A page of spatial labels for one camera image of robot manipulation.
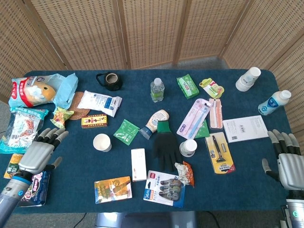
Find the yellow blister pack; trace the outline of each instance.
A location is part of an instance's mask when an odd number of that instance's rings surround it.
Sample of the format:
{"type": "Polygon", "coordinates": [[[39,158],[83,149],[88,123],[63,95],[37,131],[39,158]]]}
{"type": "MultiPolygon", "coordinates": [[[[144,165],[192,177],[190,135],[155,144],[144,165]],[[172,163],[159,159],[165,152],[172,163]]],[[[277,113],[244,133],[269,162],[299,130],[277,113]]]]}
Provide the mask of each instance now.
{"type": "Polygon", "coordinates": [[[224,133],[210,134],[210,137],[206,137],[205,140],[214,172],[216,174],[226,174],[235,171],[236,168],[224,133]]]}

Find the blue table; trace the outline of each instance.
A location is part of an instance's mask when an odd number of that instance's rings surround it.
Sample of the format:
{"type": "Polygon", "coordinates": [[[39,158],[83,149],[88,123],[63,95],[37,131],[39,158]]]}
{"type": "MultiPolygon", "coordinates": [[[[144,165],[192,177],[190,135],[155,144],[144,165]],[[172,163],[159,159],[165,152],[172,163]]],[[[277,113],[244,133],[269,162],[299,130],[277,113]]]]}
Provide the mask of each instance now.
{"type": "MultiPolygon", "coordinates": [[[[133,198],[103,204],[95,204],[94,181],[122,176],[131,176],[131,149],[145,148],[148,170],[159,171],[157,160],[152,158],[152,143],[155,134],[146,140],[137,134],[130,146],[115,137],[123,119],[136,126],[145,126],[150,116],[165,109],[170,114],[170,127],[176,132],[185,115],[197,98],[209,99],[201,87],[199,95],[187,100],[177,85],[176,78],[187,73],[196,85],[202,79],[211,77],[225,88],[221,97],[223,118],[232,119],[258,115],[257,106],[278,90],[274,75],[262,70],[260,78],[247,92],[235,87],[236,80],[246,70],[115,70],[123,78],[122,90],[109,92],[101,87],[95,75],[106,71],[33,71],[26,76],[50,75],[60,73],[67,76],[73,72],[79,78],[77,91],[88,90],[123,98],[115,118],[108,118],[108,127],[82,129],[80,120],[67,121],[69,136],[56,149],[50,162],[62,156],[61,165],[51,174],[47,203],[43,207],[18,208],[17,213],[64,213],[64,212],[154,212],[178,210],[272,210],[279,209],[285,203],[287,192],[278,182],[264,174],[261,160],[267,158],[270,166],[276,170],[276,158],[269,138],[245,142],[230,143],[229,148],[236,171],[226,175],[216,175],[210,162],[205,140],[197,139],[198,149],[194,156],[184,158],[193,167],[195,188],[186,187],[184,207],[174,208],[143,200],[145,181],[132,182],[133,198]],[[150,82],[160,77],[165,85],[164,100],[154,103],[150,98],[150,82]],[[112,141],[112,150],[104,153],[93,148],[93,138],[99,134],[108,134],[112,141]]],[[[54,110],[53,104],[39,108],[54,110]]],[[[45,118],[43,129],[53,128],[50,122],[52,114],[45,118]]],[[[283,108],[270,116],[263,116],[269,130],[278,129],[290,132],[289,123],[283,108]]],[[[178,142],[184,139],[177,136],[178,142]]],[[[0,155],[0,173],[4,173],[11,155],[0,155]]],[[[0,179],[0,188],[8,182],[0,179]]]]}

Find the red label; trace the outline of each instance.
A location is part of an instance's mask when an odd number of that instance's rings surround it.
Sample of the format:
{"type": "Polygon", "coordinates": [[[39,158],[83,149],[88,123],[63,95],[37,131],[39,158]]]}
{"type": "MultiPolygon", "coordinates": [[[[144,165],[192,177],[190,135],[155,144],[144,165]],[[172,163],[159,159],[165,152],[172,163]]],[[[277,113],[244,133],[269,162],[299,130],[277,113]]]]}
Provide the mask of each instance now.
{"type": "Polygon", "coordinates": [[[26,85],[28,79],[25,79],[23,81],[20,82],[19,85],[19,94],[20,94],[20,98],[23,101],[23,103],[25,103],[25,105],[29,108],[33,107],[33,105],[28,101],[27,96],[24,93],[24,87],[26,85]]]}
{"type": "Polygon", "coordinates": [[[17,98],[17,82],[13,82],[13,88],[11,90],[11,97],[13,99],[17,98]]]}

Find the black work glove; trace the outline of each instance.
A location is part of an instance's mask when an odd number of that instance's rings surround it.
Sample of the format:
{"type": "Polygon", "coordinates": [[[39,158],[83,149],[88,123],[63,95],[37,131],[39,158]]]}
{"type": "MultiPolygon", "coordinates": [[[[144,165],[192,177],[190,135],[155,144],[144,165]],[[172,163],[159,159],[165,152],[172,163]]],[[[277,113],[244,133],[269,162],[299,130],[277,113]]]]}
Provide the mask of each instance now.
{"type": "Polygon", "coordinates": [[[166,167],[173,172],[174,164],[182,163],[181,153],[174,134],[170,131],[168,121],[158,121],[157,135],[153,145],[153,157],[158,158],[160,170],[166,167]]]}

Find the robotic hand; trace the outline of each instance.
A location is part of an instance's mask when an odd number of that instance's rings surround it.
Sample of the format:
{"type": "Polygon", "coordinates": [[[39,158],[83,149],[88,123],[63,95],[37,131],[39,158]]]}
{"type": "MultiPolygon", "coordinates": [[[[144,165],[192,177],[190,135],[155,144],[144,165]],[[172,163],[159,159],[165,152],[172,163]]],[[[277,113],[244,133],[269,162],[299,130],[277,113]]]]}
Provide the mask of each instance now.
{"type": "Polygon", "coordinates": [[[32,176],[43,170],[55,169],[62,158],[47,165],[54,150],[68,135],[64,129],[45,129],[27,149],[19,163],[20,173],[14,175],[0,194],[0,228],[4,227],[13,210],[28,190],[32,176]]]}
{"type": "Polygon", "coordinates": [[[281,182],[289,190],[286,198],[290,220],[294,228],[304,227],[304,156],[293,134],[277,130],[268,132],[275,149],[279,173],[273,172],[263,158],[262,166],[267,175],[281,182]]]}

